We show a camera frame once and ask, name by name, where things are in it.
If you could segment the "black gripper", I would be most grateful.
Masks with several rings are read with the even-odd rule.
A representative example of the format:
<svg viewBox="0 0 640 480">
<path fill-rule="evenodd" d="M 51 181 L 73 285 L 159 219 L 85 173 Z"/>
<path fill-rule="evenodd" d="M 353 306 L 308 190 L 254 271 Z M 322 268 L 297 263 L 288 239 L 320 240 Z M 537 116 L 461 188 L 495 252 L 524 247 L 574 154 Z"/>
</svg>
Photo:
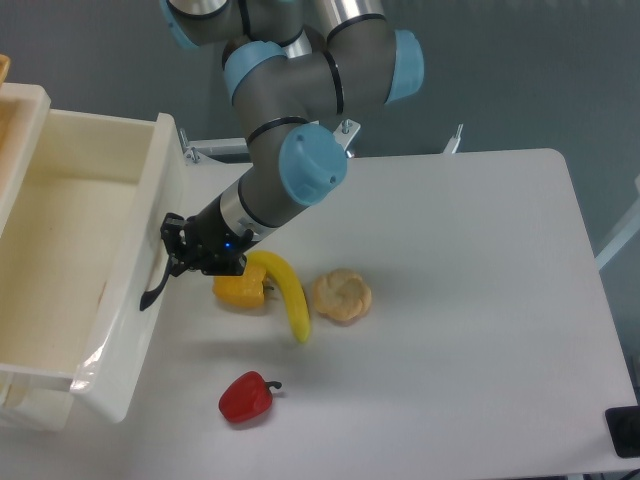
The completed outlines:
<svg viewBox="0 0 640 480">
<path fill-rule="evenodd" d="M 187 221 L 167 213 L 160 227 L 168 255 L 164 276 L 179 276 L 185 270 L 185 241 L 197 253 L 199 270 L 207 276 L 241 276 L 246 268 L 244 253 L 253 244 L 253 231 L 238 234 L 226 223 L 219 209 L 204 209 Z"/>
</svg>

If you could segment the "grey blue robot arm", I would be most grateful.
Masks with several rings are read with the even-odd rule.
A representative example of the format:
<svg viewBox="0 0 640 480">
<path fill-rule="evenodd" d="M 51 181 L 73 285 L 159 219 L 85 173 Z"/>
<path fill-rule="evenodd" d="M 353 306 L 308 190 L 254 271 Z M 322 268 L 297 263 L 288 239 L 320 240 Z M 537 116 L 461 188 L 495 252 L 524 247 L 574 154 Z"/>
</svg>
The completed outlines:
<svg viewBox="0 0 640 480">
<path fill-rule="evenodd" d="M 309 41 L 301 1 L 164 1 L 176 41 L 230 47 L 223 64 L 251 168 L 199 214 L 162 226 L 166 271 L 237 275 L 244 254 L 345 177 L 347 157 L 321 125 L 415 94 L 424 80 L 416 37 L 395 30 L 378 1 L 319 1 Z"/>
</svg>

